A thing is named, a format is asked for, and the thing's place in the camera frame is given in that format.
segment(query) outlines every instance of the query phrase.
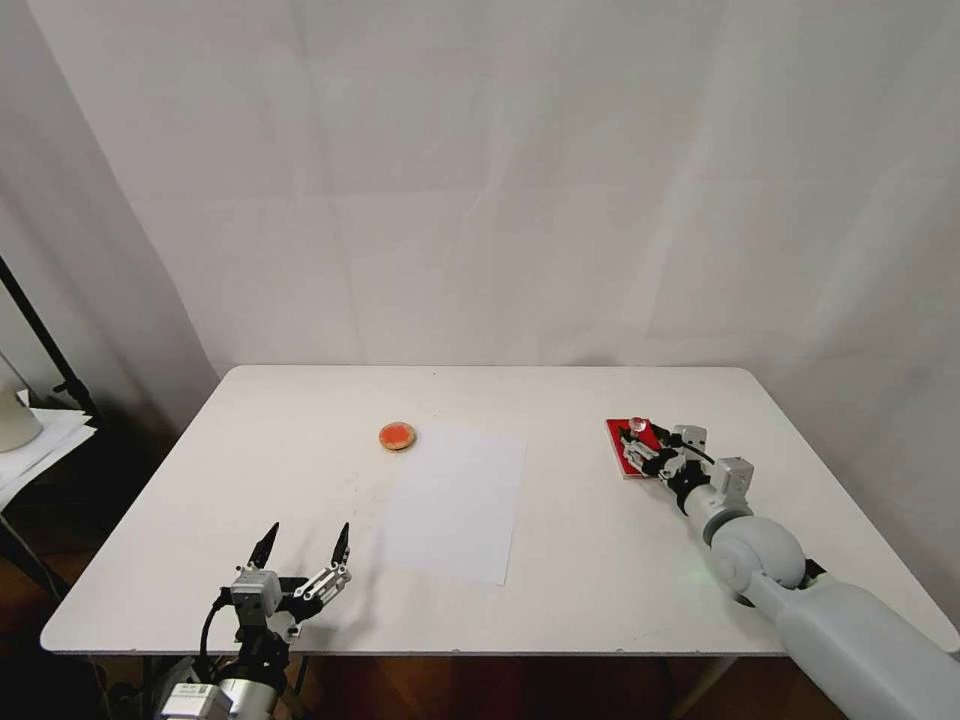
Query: tabletop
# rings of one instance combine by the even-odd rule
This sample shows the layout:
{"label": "tabletop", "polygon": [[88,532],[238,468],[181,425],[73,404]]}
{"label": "tabletop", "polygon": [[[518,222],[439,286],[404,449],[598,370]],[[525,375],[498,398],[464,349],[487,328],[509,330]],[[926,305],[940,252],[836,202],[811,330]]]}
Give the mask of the tabletop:
{"label": "tabletop", "polygon": [[[754,377],[735,368],[245,366],[229,372],[53,615],[61,653],[193,654],[222,584],[280,521],[268,567],[308,575],[351,524],[353,582],[294,652],[778,654],[711,576],[671,493],[625,480],[604,419],[709,431],[756,466],[750,504],[948,651],[957,631]],[[522,437],[504,585],[378,561],[392,420]],[[211,652],[236,652],[223,611]]]}

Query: white paper sheet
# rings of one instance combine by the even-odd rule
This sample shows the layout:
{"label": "white paper sheet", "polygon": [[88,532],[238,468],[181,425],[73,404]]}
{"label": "white paper sheet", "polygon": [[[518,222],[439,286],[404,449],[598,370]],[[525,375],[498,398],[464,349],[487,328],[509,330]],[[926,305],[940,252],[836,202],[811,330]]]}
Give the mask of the white paper sheet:
{"label": "white paper sheet", "polygon": [[0,453],[0,510],[27,483],[94,433],[94,429],[85,424],[90,416],[80,410],[31,408],[31,411],[43,430],[26,445]]}
{"label": "white paper sheet", "polygon": [[387,562],[503,585],[526,441],[427,425],[397,458],[382,530]]}

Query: black wire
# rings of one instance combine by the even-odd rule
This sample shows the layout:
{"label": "black wire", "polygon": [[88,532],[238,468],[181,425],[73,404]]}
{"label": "black wire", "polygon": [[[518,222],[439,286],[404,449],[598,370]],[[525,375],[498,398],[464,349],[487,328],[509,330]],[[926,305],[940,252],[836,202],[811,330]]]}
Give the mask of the black wire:
{"label": "black wire", "polygon": [[307,676],[307,663],[310,662],[310,657],[304,655],[300,660],[300,668],[297,670],[297,682],[293,686],[293,691],[299,695],[300,691],[303,689],[303,680]]}
{"label": "black wire", "polygon": [[214,681],[215,668],[207,655],[207,635],[210,634],[210,624],[213,622],[213,616],[220,612],[230,602],[229,596],[220,595],[210,606],[210,612],[207,613],[207,619],[203,621],[203,630],[200,631],[200,662],[197,663],[197,676],[201,682],[212,683]]}
{"label": "black wire", "polygon": [[697,455],[699,455],[700,457],[702,457],[704,460],[706,460],[706,461],[707,461],[708,463],[710,463],[711,465],[714,464],[713,458],[710,457],[709,455],[707,455],[707,454],[706,454],[703,450],[701,450],[700,448],[694,447],[693,445],[689,445],[689,444],[683,442],[682,440],[680,441],[680,444],[683,445],[683,447],[687,448],[687,450],[693,450]]}

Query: black stand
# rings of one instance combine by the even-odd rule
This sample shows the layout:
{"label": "black stand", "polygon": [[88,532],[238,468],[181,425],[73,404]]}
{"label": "black stand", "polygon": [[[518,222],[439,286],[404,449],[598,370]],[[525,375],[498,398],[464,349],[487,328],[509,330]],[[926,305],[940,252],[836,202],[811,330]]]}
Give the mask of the black stand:
{"label": "black stand", "polygon": [[80,409],[93,419],[94,425],[99,427],[102,423],[103,416],[100,415],[99,408],[96,403],[93,402],[93,398],[90,397],[90,391],[87,390],[87,386],[77,377],[73,368],[70,367],[70,363],[67,362],[63,353],[60,352],[59,346],[53,339],[53,336],[50,335],[47,326],[43,324],[43,320],[37,315],[37,311],[34,310],[30,300],[24,294],[20,283],[17,282],[13,273],[10,272],[10,268],[7,266],[2,255],[0,255],[0,280],[3,281],[3,286],[7,289],[7,292],[10,293],[10,297],[13,298],[13,302],[16,303],[24,320],[30,325],[33,334],[37,336],[37,340],[43,345],[43,349],[47,351],[47,355],[50,356],[53,364],[57,367],[57,371],[63,377],[63,382],[56,385],[53,391],[62,392],[66,390],[67,394],[80,406]]}
{"label": "black stand", "polygon": [[[13,302],[16,303],[20,313],[27,324],[30,325],[33,334],[37,336],[37,340],[43,345],[43,349],[47,351],[47,355],[50,356],[53,364],[57,367],[57,371],[63,377],[63,382],[55,386],[53,391],[62,392],[66,390],[77,405],[92,418],[93,423],[98,427],[101,426],[103,416],[100,414],[100,409],[96,403],[93,402],[93,398],[90,397],[90,391],[87,390],[86,385],[77,377],[73,368],[70,367],[70,363],[60,352],[56,341],[50,335],[46,325],[43,324],[43,320],[37,315],[37,311],[34,310],[33,305],[24,294],[23,288],[20,287],[20,283],[13,276],[2,255],[0,255],[0,280],[3,281],[3,286],[10,293],[10,297],[13,298]],[[0,554],[20,568],[37,585],[48,590],[58,603],[63,600],[70,589],[66,581],[34,555],[27,544],[2,518],[0,518]]]}

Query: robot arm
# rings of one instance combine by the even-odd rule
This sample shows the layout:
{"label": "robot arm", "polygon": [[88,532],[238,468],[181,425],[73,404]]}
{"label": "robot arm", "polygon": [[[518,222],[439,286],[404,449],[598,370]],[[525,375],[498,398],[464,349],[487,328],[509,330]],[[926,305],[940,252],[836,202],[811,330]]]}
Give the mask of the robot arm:
{"label": "robot arm", "polygon": [[[300,624],[318,614],[351,580],[347,523],[333,550],[330,564],[311,578],[280,577],[264,566],[273,549],[279,523],[275,523],[253,549],[240,573],[220,594],[200,633],[200,653],[195,666],[201,683],[181,683],[173,688],[160,713],[168,720],[269,720],[277,699],[287,692],[284,670],[290,662],[289,648],[300,634]],[[207,655],[207,634],[214,615],[232,605],[239,629],[237,658],[217,669]],[[288,613],[291,622],[281,632],[268,620]]]}
{"label": "robot arm", "polygon": [[[718,579],[774,623],[790,657],[844,713],[854,720],[960,716],[960,664],[877,597],[826,574],[786,528],[753,516],[750,463],[714,461],[703,452],[706,431],[690,425],[668,432],[649,423],[660,444],[652,448],[633,430],[641,422],[649,423],[631,421],[624,457],[676,493]],[[676,454],[662,462],[665,450]]]}

